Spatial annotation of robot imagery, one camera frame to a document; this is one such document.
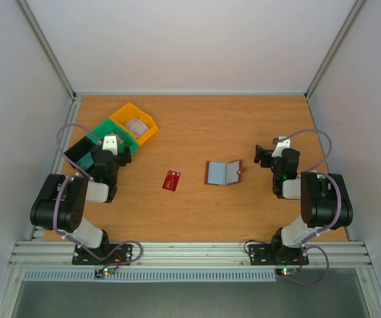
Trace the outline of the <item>brown leather card holder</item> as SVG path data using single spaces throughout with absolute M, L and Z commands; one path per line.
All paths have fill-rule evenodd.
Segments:
M 204 184 L 211 186 L 230 186 L 241 183 L 243 161 L 232 162 L 207 161 L 205 163 Z

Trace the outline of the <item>red VIP credit card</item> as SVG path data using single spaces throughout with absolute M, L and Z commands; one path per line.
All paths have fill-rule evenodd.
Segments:
M 168 170 L 162 188 L 168 191 L 176 191 L 181 173 Z

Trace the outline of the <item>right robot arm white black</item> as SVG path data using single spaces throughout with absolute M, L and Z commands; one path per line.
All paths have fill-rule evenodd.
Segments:
M 250 244 L 246 253 L 252 265 L 307 265 L 306 244 L 326 231 L 351 225 L 353 207 L 343 176 L 317 172 L 298 173 L 300 152 L 288 146 L 255 148 L 254 162 L 272 171 L 273 193 L 279 199 L 300 201 L 300 216 L 280 228 L 271 242 Z

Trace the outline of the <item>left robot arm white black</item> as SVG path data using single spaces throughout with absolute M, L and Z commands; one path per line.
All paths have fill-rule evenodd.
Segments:
M 106 231 L 83 215 L 85 203 L 110 203 L 117 193 L 118 171 L 131 163 L 131 150 L 114 154 L 112 148 L 96 146 L 91 151 L 90 177 L 49 174 L 30 210 L 36 227 L 65 237 L 76 245 L 75 262 L 106 263 L 115 252 Z

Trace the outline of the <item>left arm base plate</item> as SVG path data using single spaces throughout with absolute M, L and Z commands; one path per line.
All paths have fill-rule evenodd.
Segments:
M 99 248 L 79 248 L 75 246 L 72 256 L 73 265 L 128 265 L 133 256 L 132 244 L 124 244 L 111 251 L 116 247 L 115 244 L 101 245 Z

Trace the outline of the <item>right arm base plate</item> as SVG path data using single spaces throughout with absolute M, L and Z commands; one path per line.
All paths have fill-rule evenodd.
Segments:
M 250 244 L 248 255 L 252 266 L 297 266 L 308 265 L 309 258 L 298 248 L 281 246 L 273 250 L 271 244 Z

